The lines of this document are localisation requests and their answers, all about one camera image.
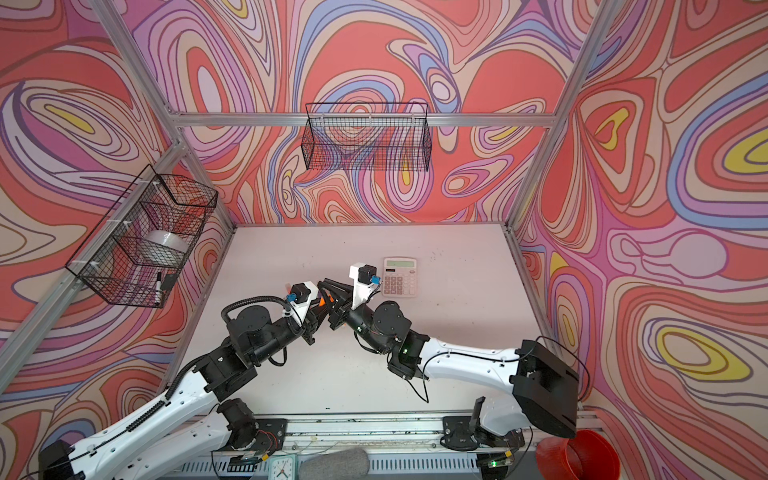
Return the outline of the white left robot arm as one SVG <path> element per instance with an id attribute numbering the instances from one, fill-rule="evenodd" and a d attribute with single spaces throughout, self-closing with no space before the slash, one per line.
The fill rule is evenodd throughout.
<path id="1" fill-rule="evenodd" d="M 326 303 L 257 296 L 223 308 L 228 336 L 180 369 L 149 404 L 74 444 L 58 440 L 38 456 L 42 479 L 156 479 L 201 452 L 278 450 L 237 390 L 294 340 L 314 341 Z"/>

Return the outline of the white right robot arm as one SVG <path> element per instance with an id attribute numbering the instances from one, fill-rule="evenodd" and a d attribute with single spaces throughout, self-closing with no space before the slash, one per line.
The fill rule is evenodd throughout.
<path id="1" fill-rule="evenodd" d="M 395 301 L 372 307 L 374 284 L 343 284 L 326 279 L 318 285 L 324 314 L 331 327 L 348 326 L 364 350 L 382 355 L 398 378 L 455 380 L 493 389 L 476 401 L 477 426 L 501 437 L 533 427 L 555 437 L 577 433 L 579 376 L 536 340 L 517 348 L 477 349 L 451 344 L 415 331 Z"/>

